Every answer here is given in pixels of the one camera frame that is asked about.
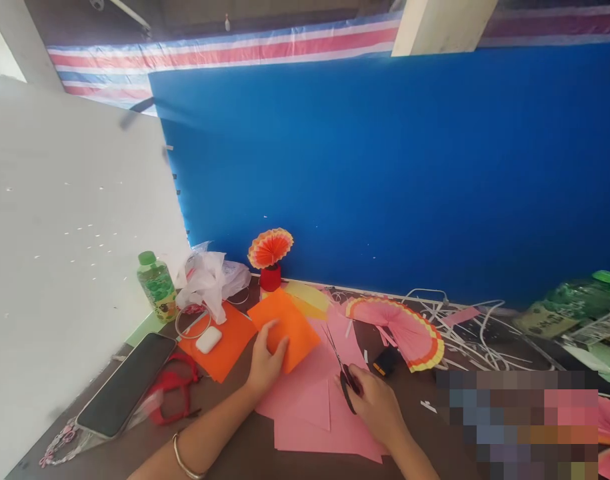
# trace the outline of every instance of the silver bangle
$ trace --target silver bangle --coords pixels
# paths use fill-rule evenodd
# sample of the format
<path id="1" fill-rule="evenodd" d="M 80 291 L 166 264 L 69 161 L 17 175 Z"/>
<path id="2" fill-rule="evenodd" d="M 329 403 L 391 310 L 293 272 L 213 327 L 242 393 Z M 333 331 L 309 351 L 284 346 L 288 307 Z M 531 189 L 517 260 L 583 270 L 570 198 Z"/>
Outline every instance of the silver bangle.
<path id="1" fill-rule="evenodd" d="M 206 473 L 194 473 L 187 468 L 187 466 L 180 460 L 180 453 L 178 453 L 178 432 L 176 432 L 173 436 L 173 451 L 176 454 L 176 460 L 178 461 L 178 465 L 185 472 L 185 475 L 188 476 L 191 480 L 202 480 L 207 476 Z"/>

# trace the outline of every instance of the hand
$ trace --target hand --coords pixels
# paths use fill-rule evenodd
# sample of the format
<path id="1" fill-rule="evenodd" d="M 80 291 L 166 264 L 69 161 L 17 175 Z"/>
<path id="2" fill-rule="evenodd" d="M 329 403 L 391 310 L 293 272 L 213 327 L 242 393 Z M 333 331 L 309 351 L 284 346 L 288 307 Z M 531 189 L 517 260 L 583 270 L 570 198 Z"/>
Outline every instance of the hand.
<path id="1" fill-rule="evenodd" d="M 368 370 L 352 364 L 349 371 L 363 392 L 358 396 L 351 388 L 347 388 L 353 409 L 365 422 L 371 436 L 391 452 L 396 444 L 404 442 L 409 436 L 396 394 L 382 379 Z M 342 388 L 339 377 L 336 377 L 336 384 Z"/>
<path id="2" fill-rule="evenodd" d="M 257 396 L 258 400 L 266 394 L 271 386 L 278 379 L 280 369 L 283 366 L 283 359 L 287 351 L 289 339 L 287 337 L 280 340 L 276 353 L 273 355 L 267 350 L 267 335 L 269 329 L 278 323 L 272 320 L 266 323 L 258 332 L 256 342 L 253 344 L 253 356 L 251 358 L 251 370 L 247 379 L 247 386 Z"/>

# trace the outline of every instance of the blue board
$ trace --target blue board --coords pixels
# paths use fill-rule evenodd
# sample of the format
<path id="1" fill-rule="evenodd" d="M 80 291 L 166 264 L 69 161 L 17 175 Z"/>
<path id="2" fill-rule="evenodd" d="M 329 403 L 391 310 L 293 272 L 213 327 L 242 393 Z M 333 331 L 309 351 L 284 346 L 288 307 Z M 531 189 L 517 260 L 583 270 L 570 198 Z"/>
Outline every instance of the blue board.
<path id="1" fill-rule="evenodd" d="M 610 44 L 150 75 L 189 240 L 521 307 L 610 269 Z"/>

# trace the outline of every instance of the green bottle cap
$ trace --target green bottle cap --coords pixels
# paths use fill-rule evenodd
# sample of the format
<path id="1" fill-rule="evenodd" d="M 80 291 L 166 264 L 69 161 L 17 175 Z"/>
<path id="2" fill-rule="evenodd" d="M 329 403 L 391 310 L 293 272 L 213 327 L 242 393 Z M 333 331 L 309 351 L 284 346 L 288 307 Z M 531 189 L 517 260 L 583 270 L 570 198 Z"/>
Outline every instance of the green bottle cap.
<path id="1" fill-rule="evenodd" d="M 156 254 L 152 251 L 142 252 L 138 255 L 138 261 L 141 265 L 151 265 L 156 263 Z"/>
<path id="2" fill-rule="evenodd" d="M 610 283 L 610 271 L 607 270 L 598 270 L 592 275 L 596 280 L 603 281 L 605 283 Z"/>

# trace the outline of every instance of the plastic bottle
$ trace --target plastic bottle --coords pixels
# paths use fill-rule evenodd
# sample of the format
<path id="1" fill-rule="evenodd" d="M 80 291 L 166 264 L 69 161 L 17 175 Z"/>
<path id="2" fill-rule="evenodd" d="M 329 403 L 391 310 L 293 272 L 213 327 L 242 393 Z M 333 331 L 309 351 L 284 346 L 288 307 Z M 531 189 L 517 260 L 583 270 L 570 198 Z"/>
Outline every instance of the plastic bottle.
<path id="1" fill-rule="evenodd" d="M 175 320 L 178 310 L 176 307 L 176 288 L 173 286 L 169 270 L 152 251 L 142 252 L 138 255 L 140 267 L 137 275 L 156 316 L 163 322 Z"/>
<path id="2" fill-rule="evenodd" d="M 516 320 L 532 335 L 554 338 L 563 332 L 604 317 L 610 312 L 610 272 L 600 270 L 590 279 L 561 283 L 544 300 L 534 303 Z"/>

